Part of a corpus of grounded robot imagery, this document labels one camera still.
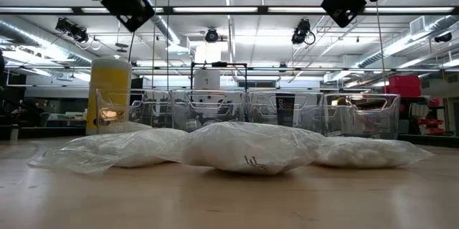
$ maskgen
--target fluorescent light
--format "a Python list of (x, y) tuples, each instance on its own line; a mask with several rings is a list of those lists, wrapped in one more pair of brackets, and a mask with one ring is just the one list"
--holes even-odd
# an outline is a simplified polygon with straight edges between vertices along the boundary
[(457, 65), (459, 65), (459, 60), (453, 60), (453, 61), (443, 64), (443, 67), (454, 67)]
[(83, 11), (84, 13), (88, 13), (88, 14), (91, 14), (91, 13), (110, 13), (108, 11), (108, 9), (106, 9), (105, 7), (83, 7), (83, 8), (81, 8), (81, 11)]
[(420, 69), (397, 68), (396, 71), (401, 71), (401, 72), (438, 72), (438, 71), (440, 71), (440, 69), (431, 69), (431, 68), (420, 68)]
[(86, 81), (86, 82), (90, 82), (91, 81), (91, 75), (88, 75), (88, 74), (75, 73), (75, 74), (73, 74), (73, 76), (75, 76), (76, 78), (78, 78), (80, 80)]
[(0, 7), (6, 13), (73, 13), (70, 7)]
[[(454, 7), (432, 6), (432, 7), (380, 7), (379, 13), (450, 13)], [(376, 7), (365, 7), (365, 13), (376, 13)]]
[(74, 59), (46, 59), (46, 60), (49, 60), (51, 62), (74, 62), (75, 61)]
[(384, 81), (373, 84), (374, 87), (383, 87)]
[[(237, 76), (237, 79), (238, 80), (245, 80), (245, 78), (243, 76), (240, 76), (240, 75)], [(259, 75), (259, 76), (255, 76), (255, 75), (250, 76), (250, 75), (248, 75), (247, 76), (247, 80), (276, 81), (277, 79), (279, 79), (278, 75)]]
[[(155, 9), (156, 13), (164, 13), (164, 9), (162, 7), (153, 7)], [(83, 13), (87, 14), (104, 14), (104, 13), (110, 13), (108, 9), (105, 7), (83, 7), (81, 8), (81, 11)]]
[(255, 13), (258, 11), (257, 7), (231, 7), (231, 6), (224, 6), (224, 7), (174, 7), (174, 12), (177, 13), (194, 13), (194, 12), (207, 12), (207, 13), (236, 13), (236, 12), (244, 12), (244, 13)]
[(326, 13), (321, 7), (268, 7), (270, 13)]
[(35, 74), (38, 74), (38, 75), (44, 75), (44, 76), (47, 76), (47, 77), (52, 76), (48, 72), (46, 72), (44, 70), (39, 70), (39, 69), (36, 69), (36, 68), (32, 68), (32, 69), (20, 68), (20, 69), (23, 70), (23, 71), (35, 73)]
[(349, 71), (354, 72), (382, 72), (382, 68), (349, 68)]

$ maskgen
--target clear plastic bin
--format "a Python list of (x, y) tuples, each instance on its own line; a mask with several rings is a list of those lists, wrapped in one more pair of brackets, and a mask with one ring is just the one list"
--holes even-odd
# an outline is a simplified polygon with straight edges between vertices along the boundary
[(303, 128), (321, 133), (322, 101), (322, 93), (251, 91), (247, 94), (247, 119), (253, 123)]
[(96, 90), (98, 134), (142, 127), (171, 128), (171, 102), (166, 90)]
[(397, 139), (400, 95), (332, 93), (323, 102), (326, 136)]
[(171, 90), (173, 127), (195, 131), (211, 123), (244, 121), (245, 93), (225, 90)]

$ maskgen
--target red box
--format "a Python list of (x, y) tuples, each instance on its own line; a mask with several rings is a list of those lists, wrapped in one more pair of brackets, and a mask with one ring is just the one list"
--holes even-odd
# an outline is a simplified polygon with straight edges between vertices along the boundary
[(387, 93), (400, 94), (402, 97), (420, 97), (421, 88), (405, 87), (405, 86), (387, 86)]
[(394, 75), (389, 78), (389, 86), (420, 88), (421, 80), (416, 75)]

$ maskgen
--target table surface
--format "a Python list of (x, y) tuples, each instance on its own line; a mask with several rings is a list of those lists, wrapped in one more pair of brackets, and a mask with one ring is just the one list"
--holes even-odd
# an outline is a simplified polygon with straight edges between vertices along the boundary
[(27, 166), (70, 138), (0, 145), (0, 227), (458, 228), (459, 149), (399, 169), (308, 166), (274, 177), (160, 164), (99, 177)]

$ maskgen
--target plastic bag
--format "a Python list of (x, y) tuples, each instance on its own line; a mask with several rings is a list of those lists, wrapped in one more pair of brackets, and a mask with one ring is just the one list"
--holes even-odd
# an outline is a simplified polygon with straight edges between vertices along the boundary
[(434, 155), (406, 141), (340, 136), (327, 139), (316, 163), (332, 167), (398, 167)]
[(181, 140), (184, 164), (230, 172), (277, 174), (310, 164), (325, 137), (299, 128), (213, 123)]
[(62, 149), (48, 151), (29, 164), (100, 174), (111, 166), (142, 167), (178, 161), (180, 152), (172, 146), (187, 134), (172, 128), (155, 128), (131, 133), (85, 136), (70, 141)]

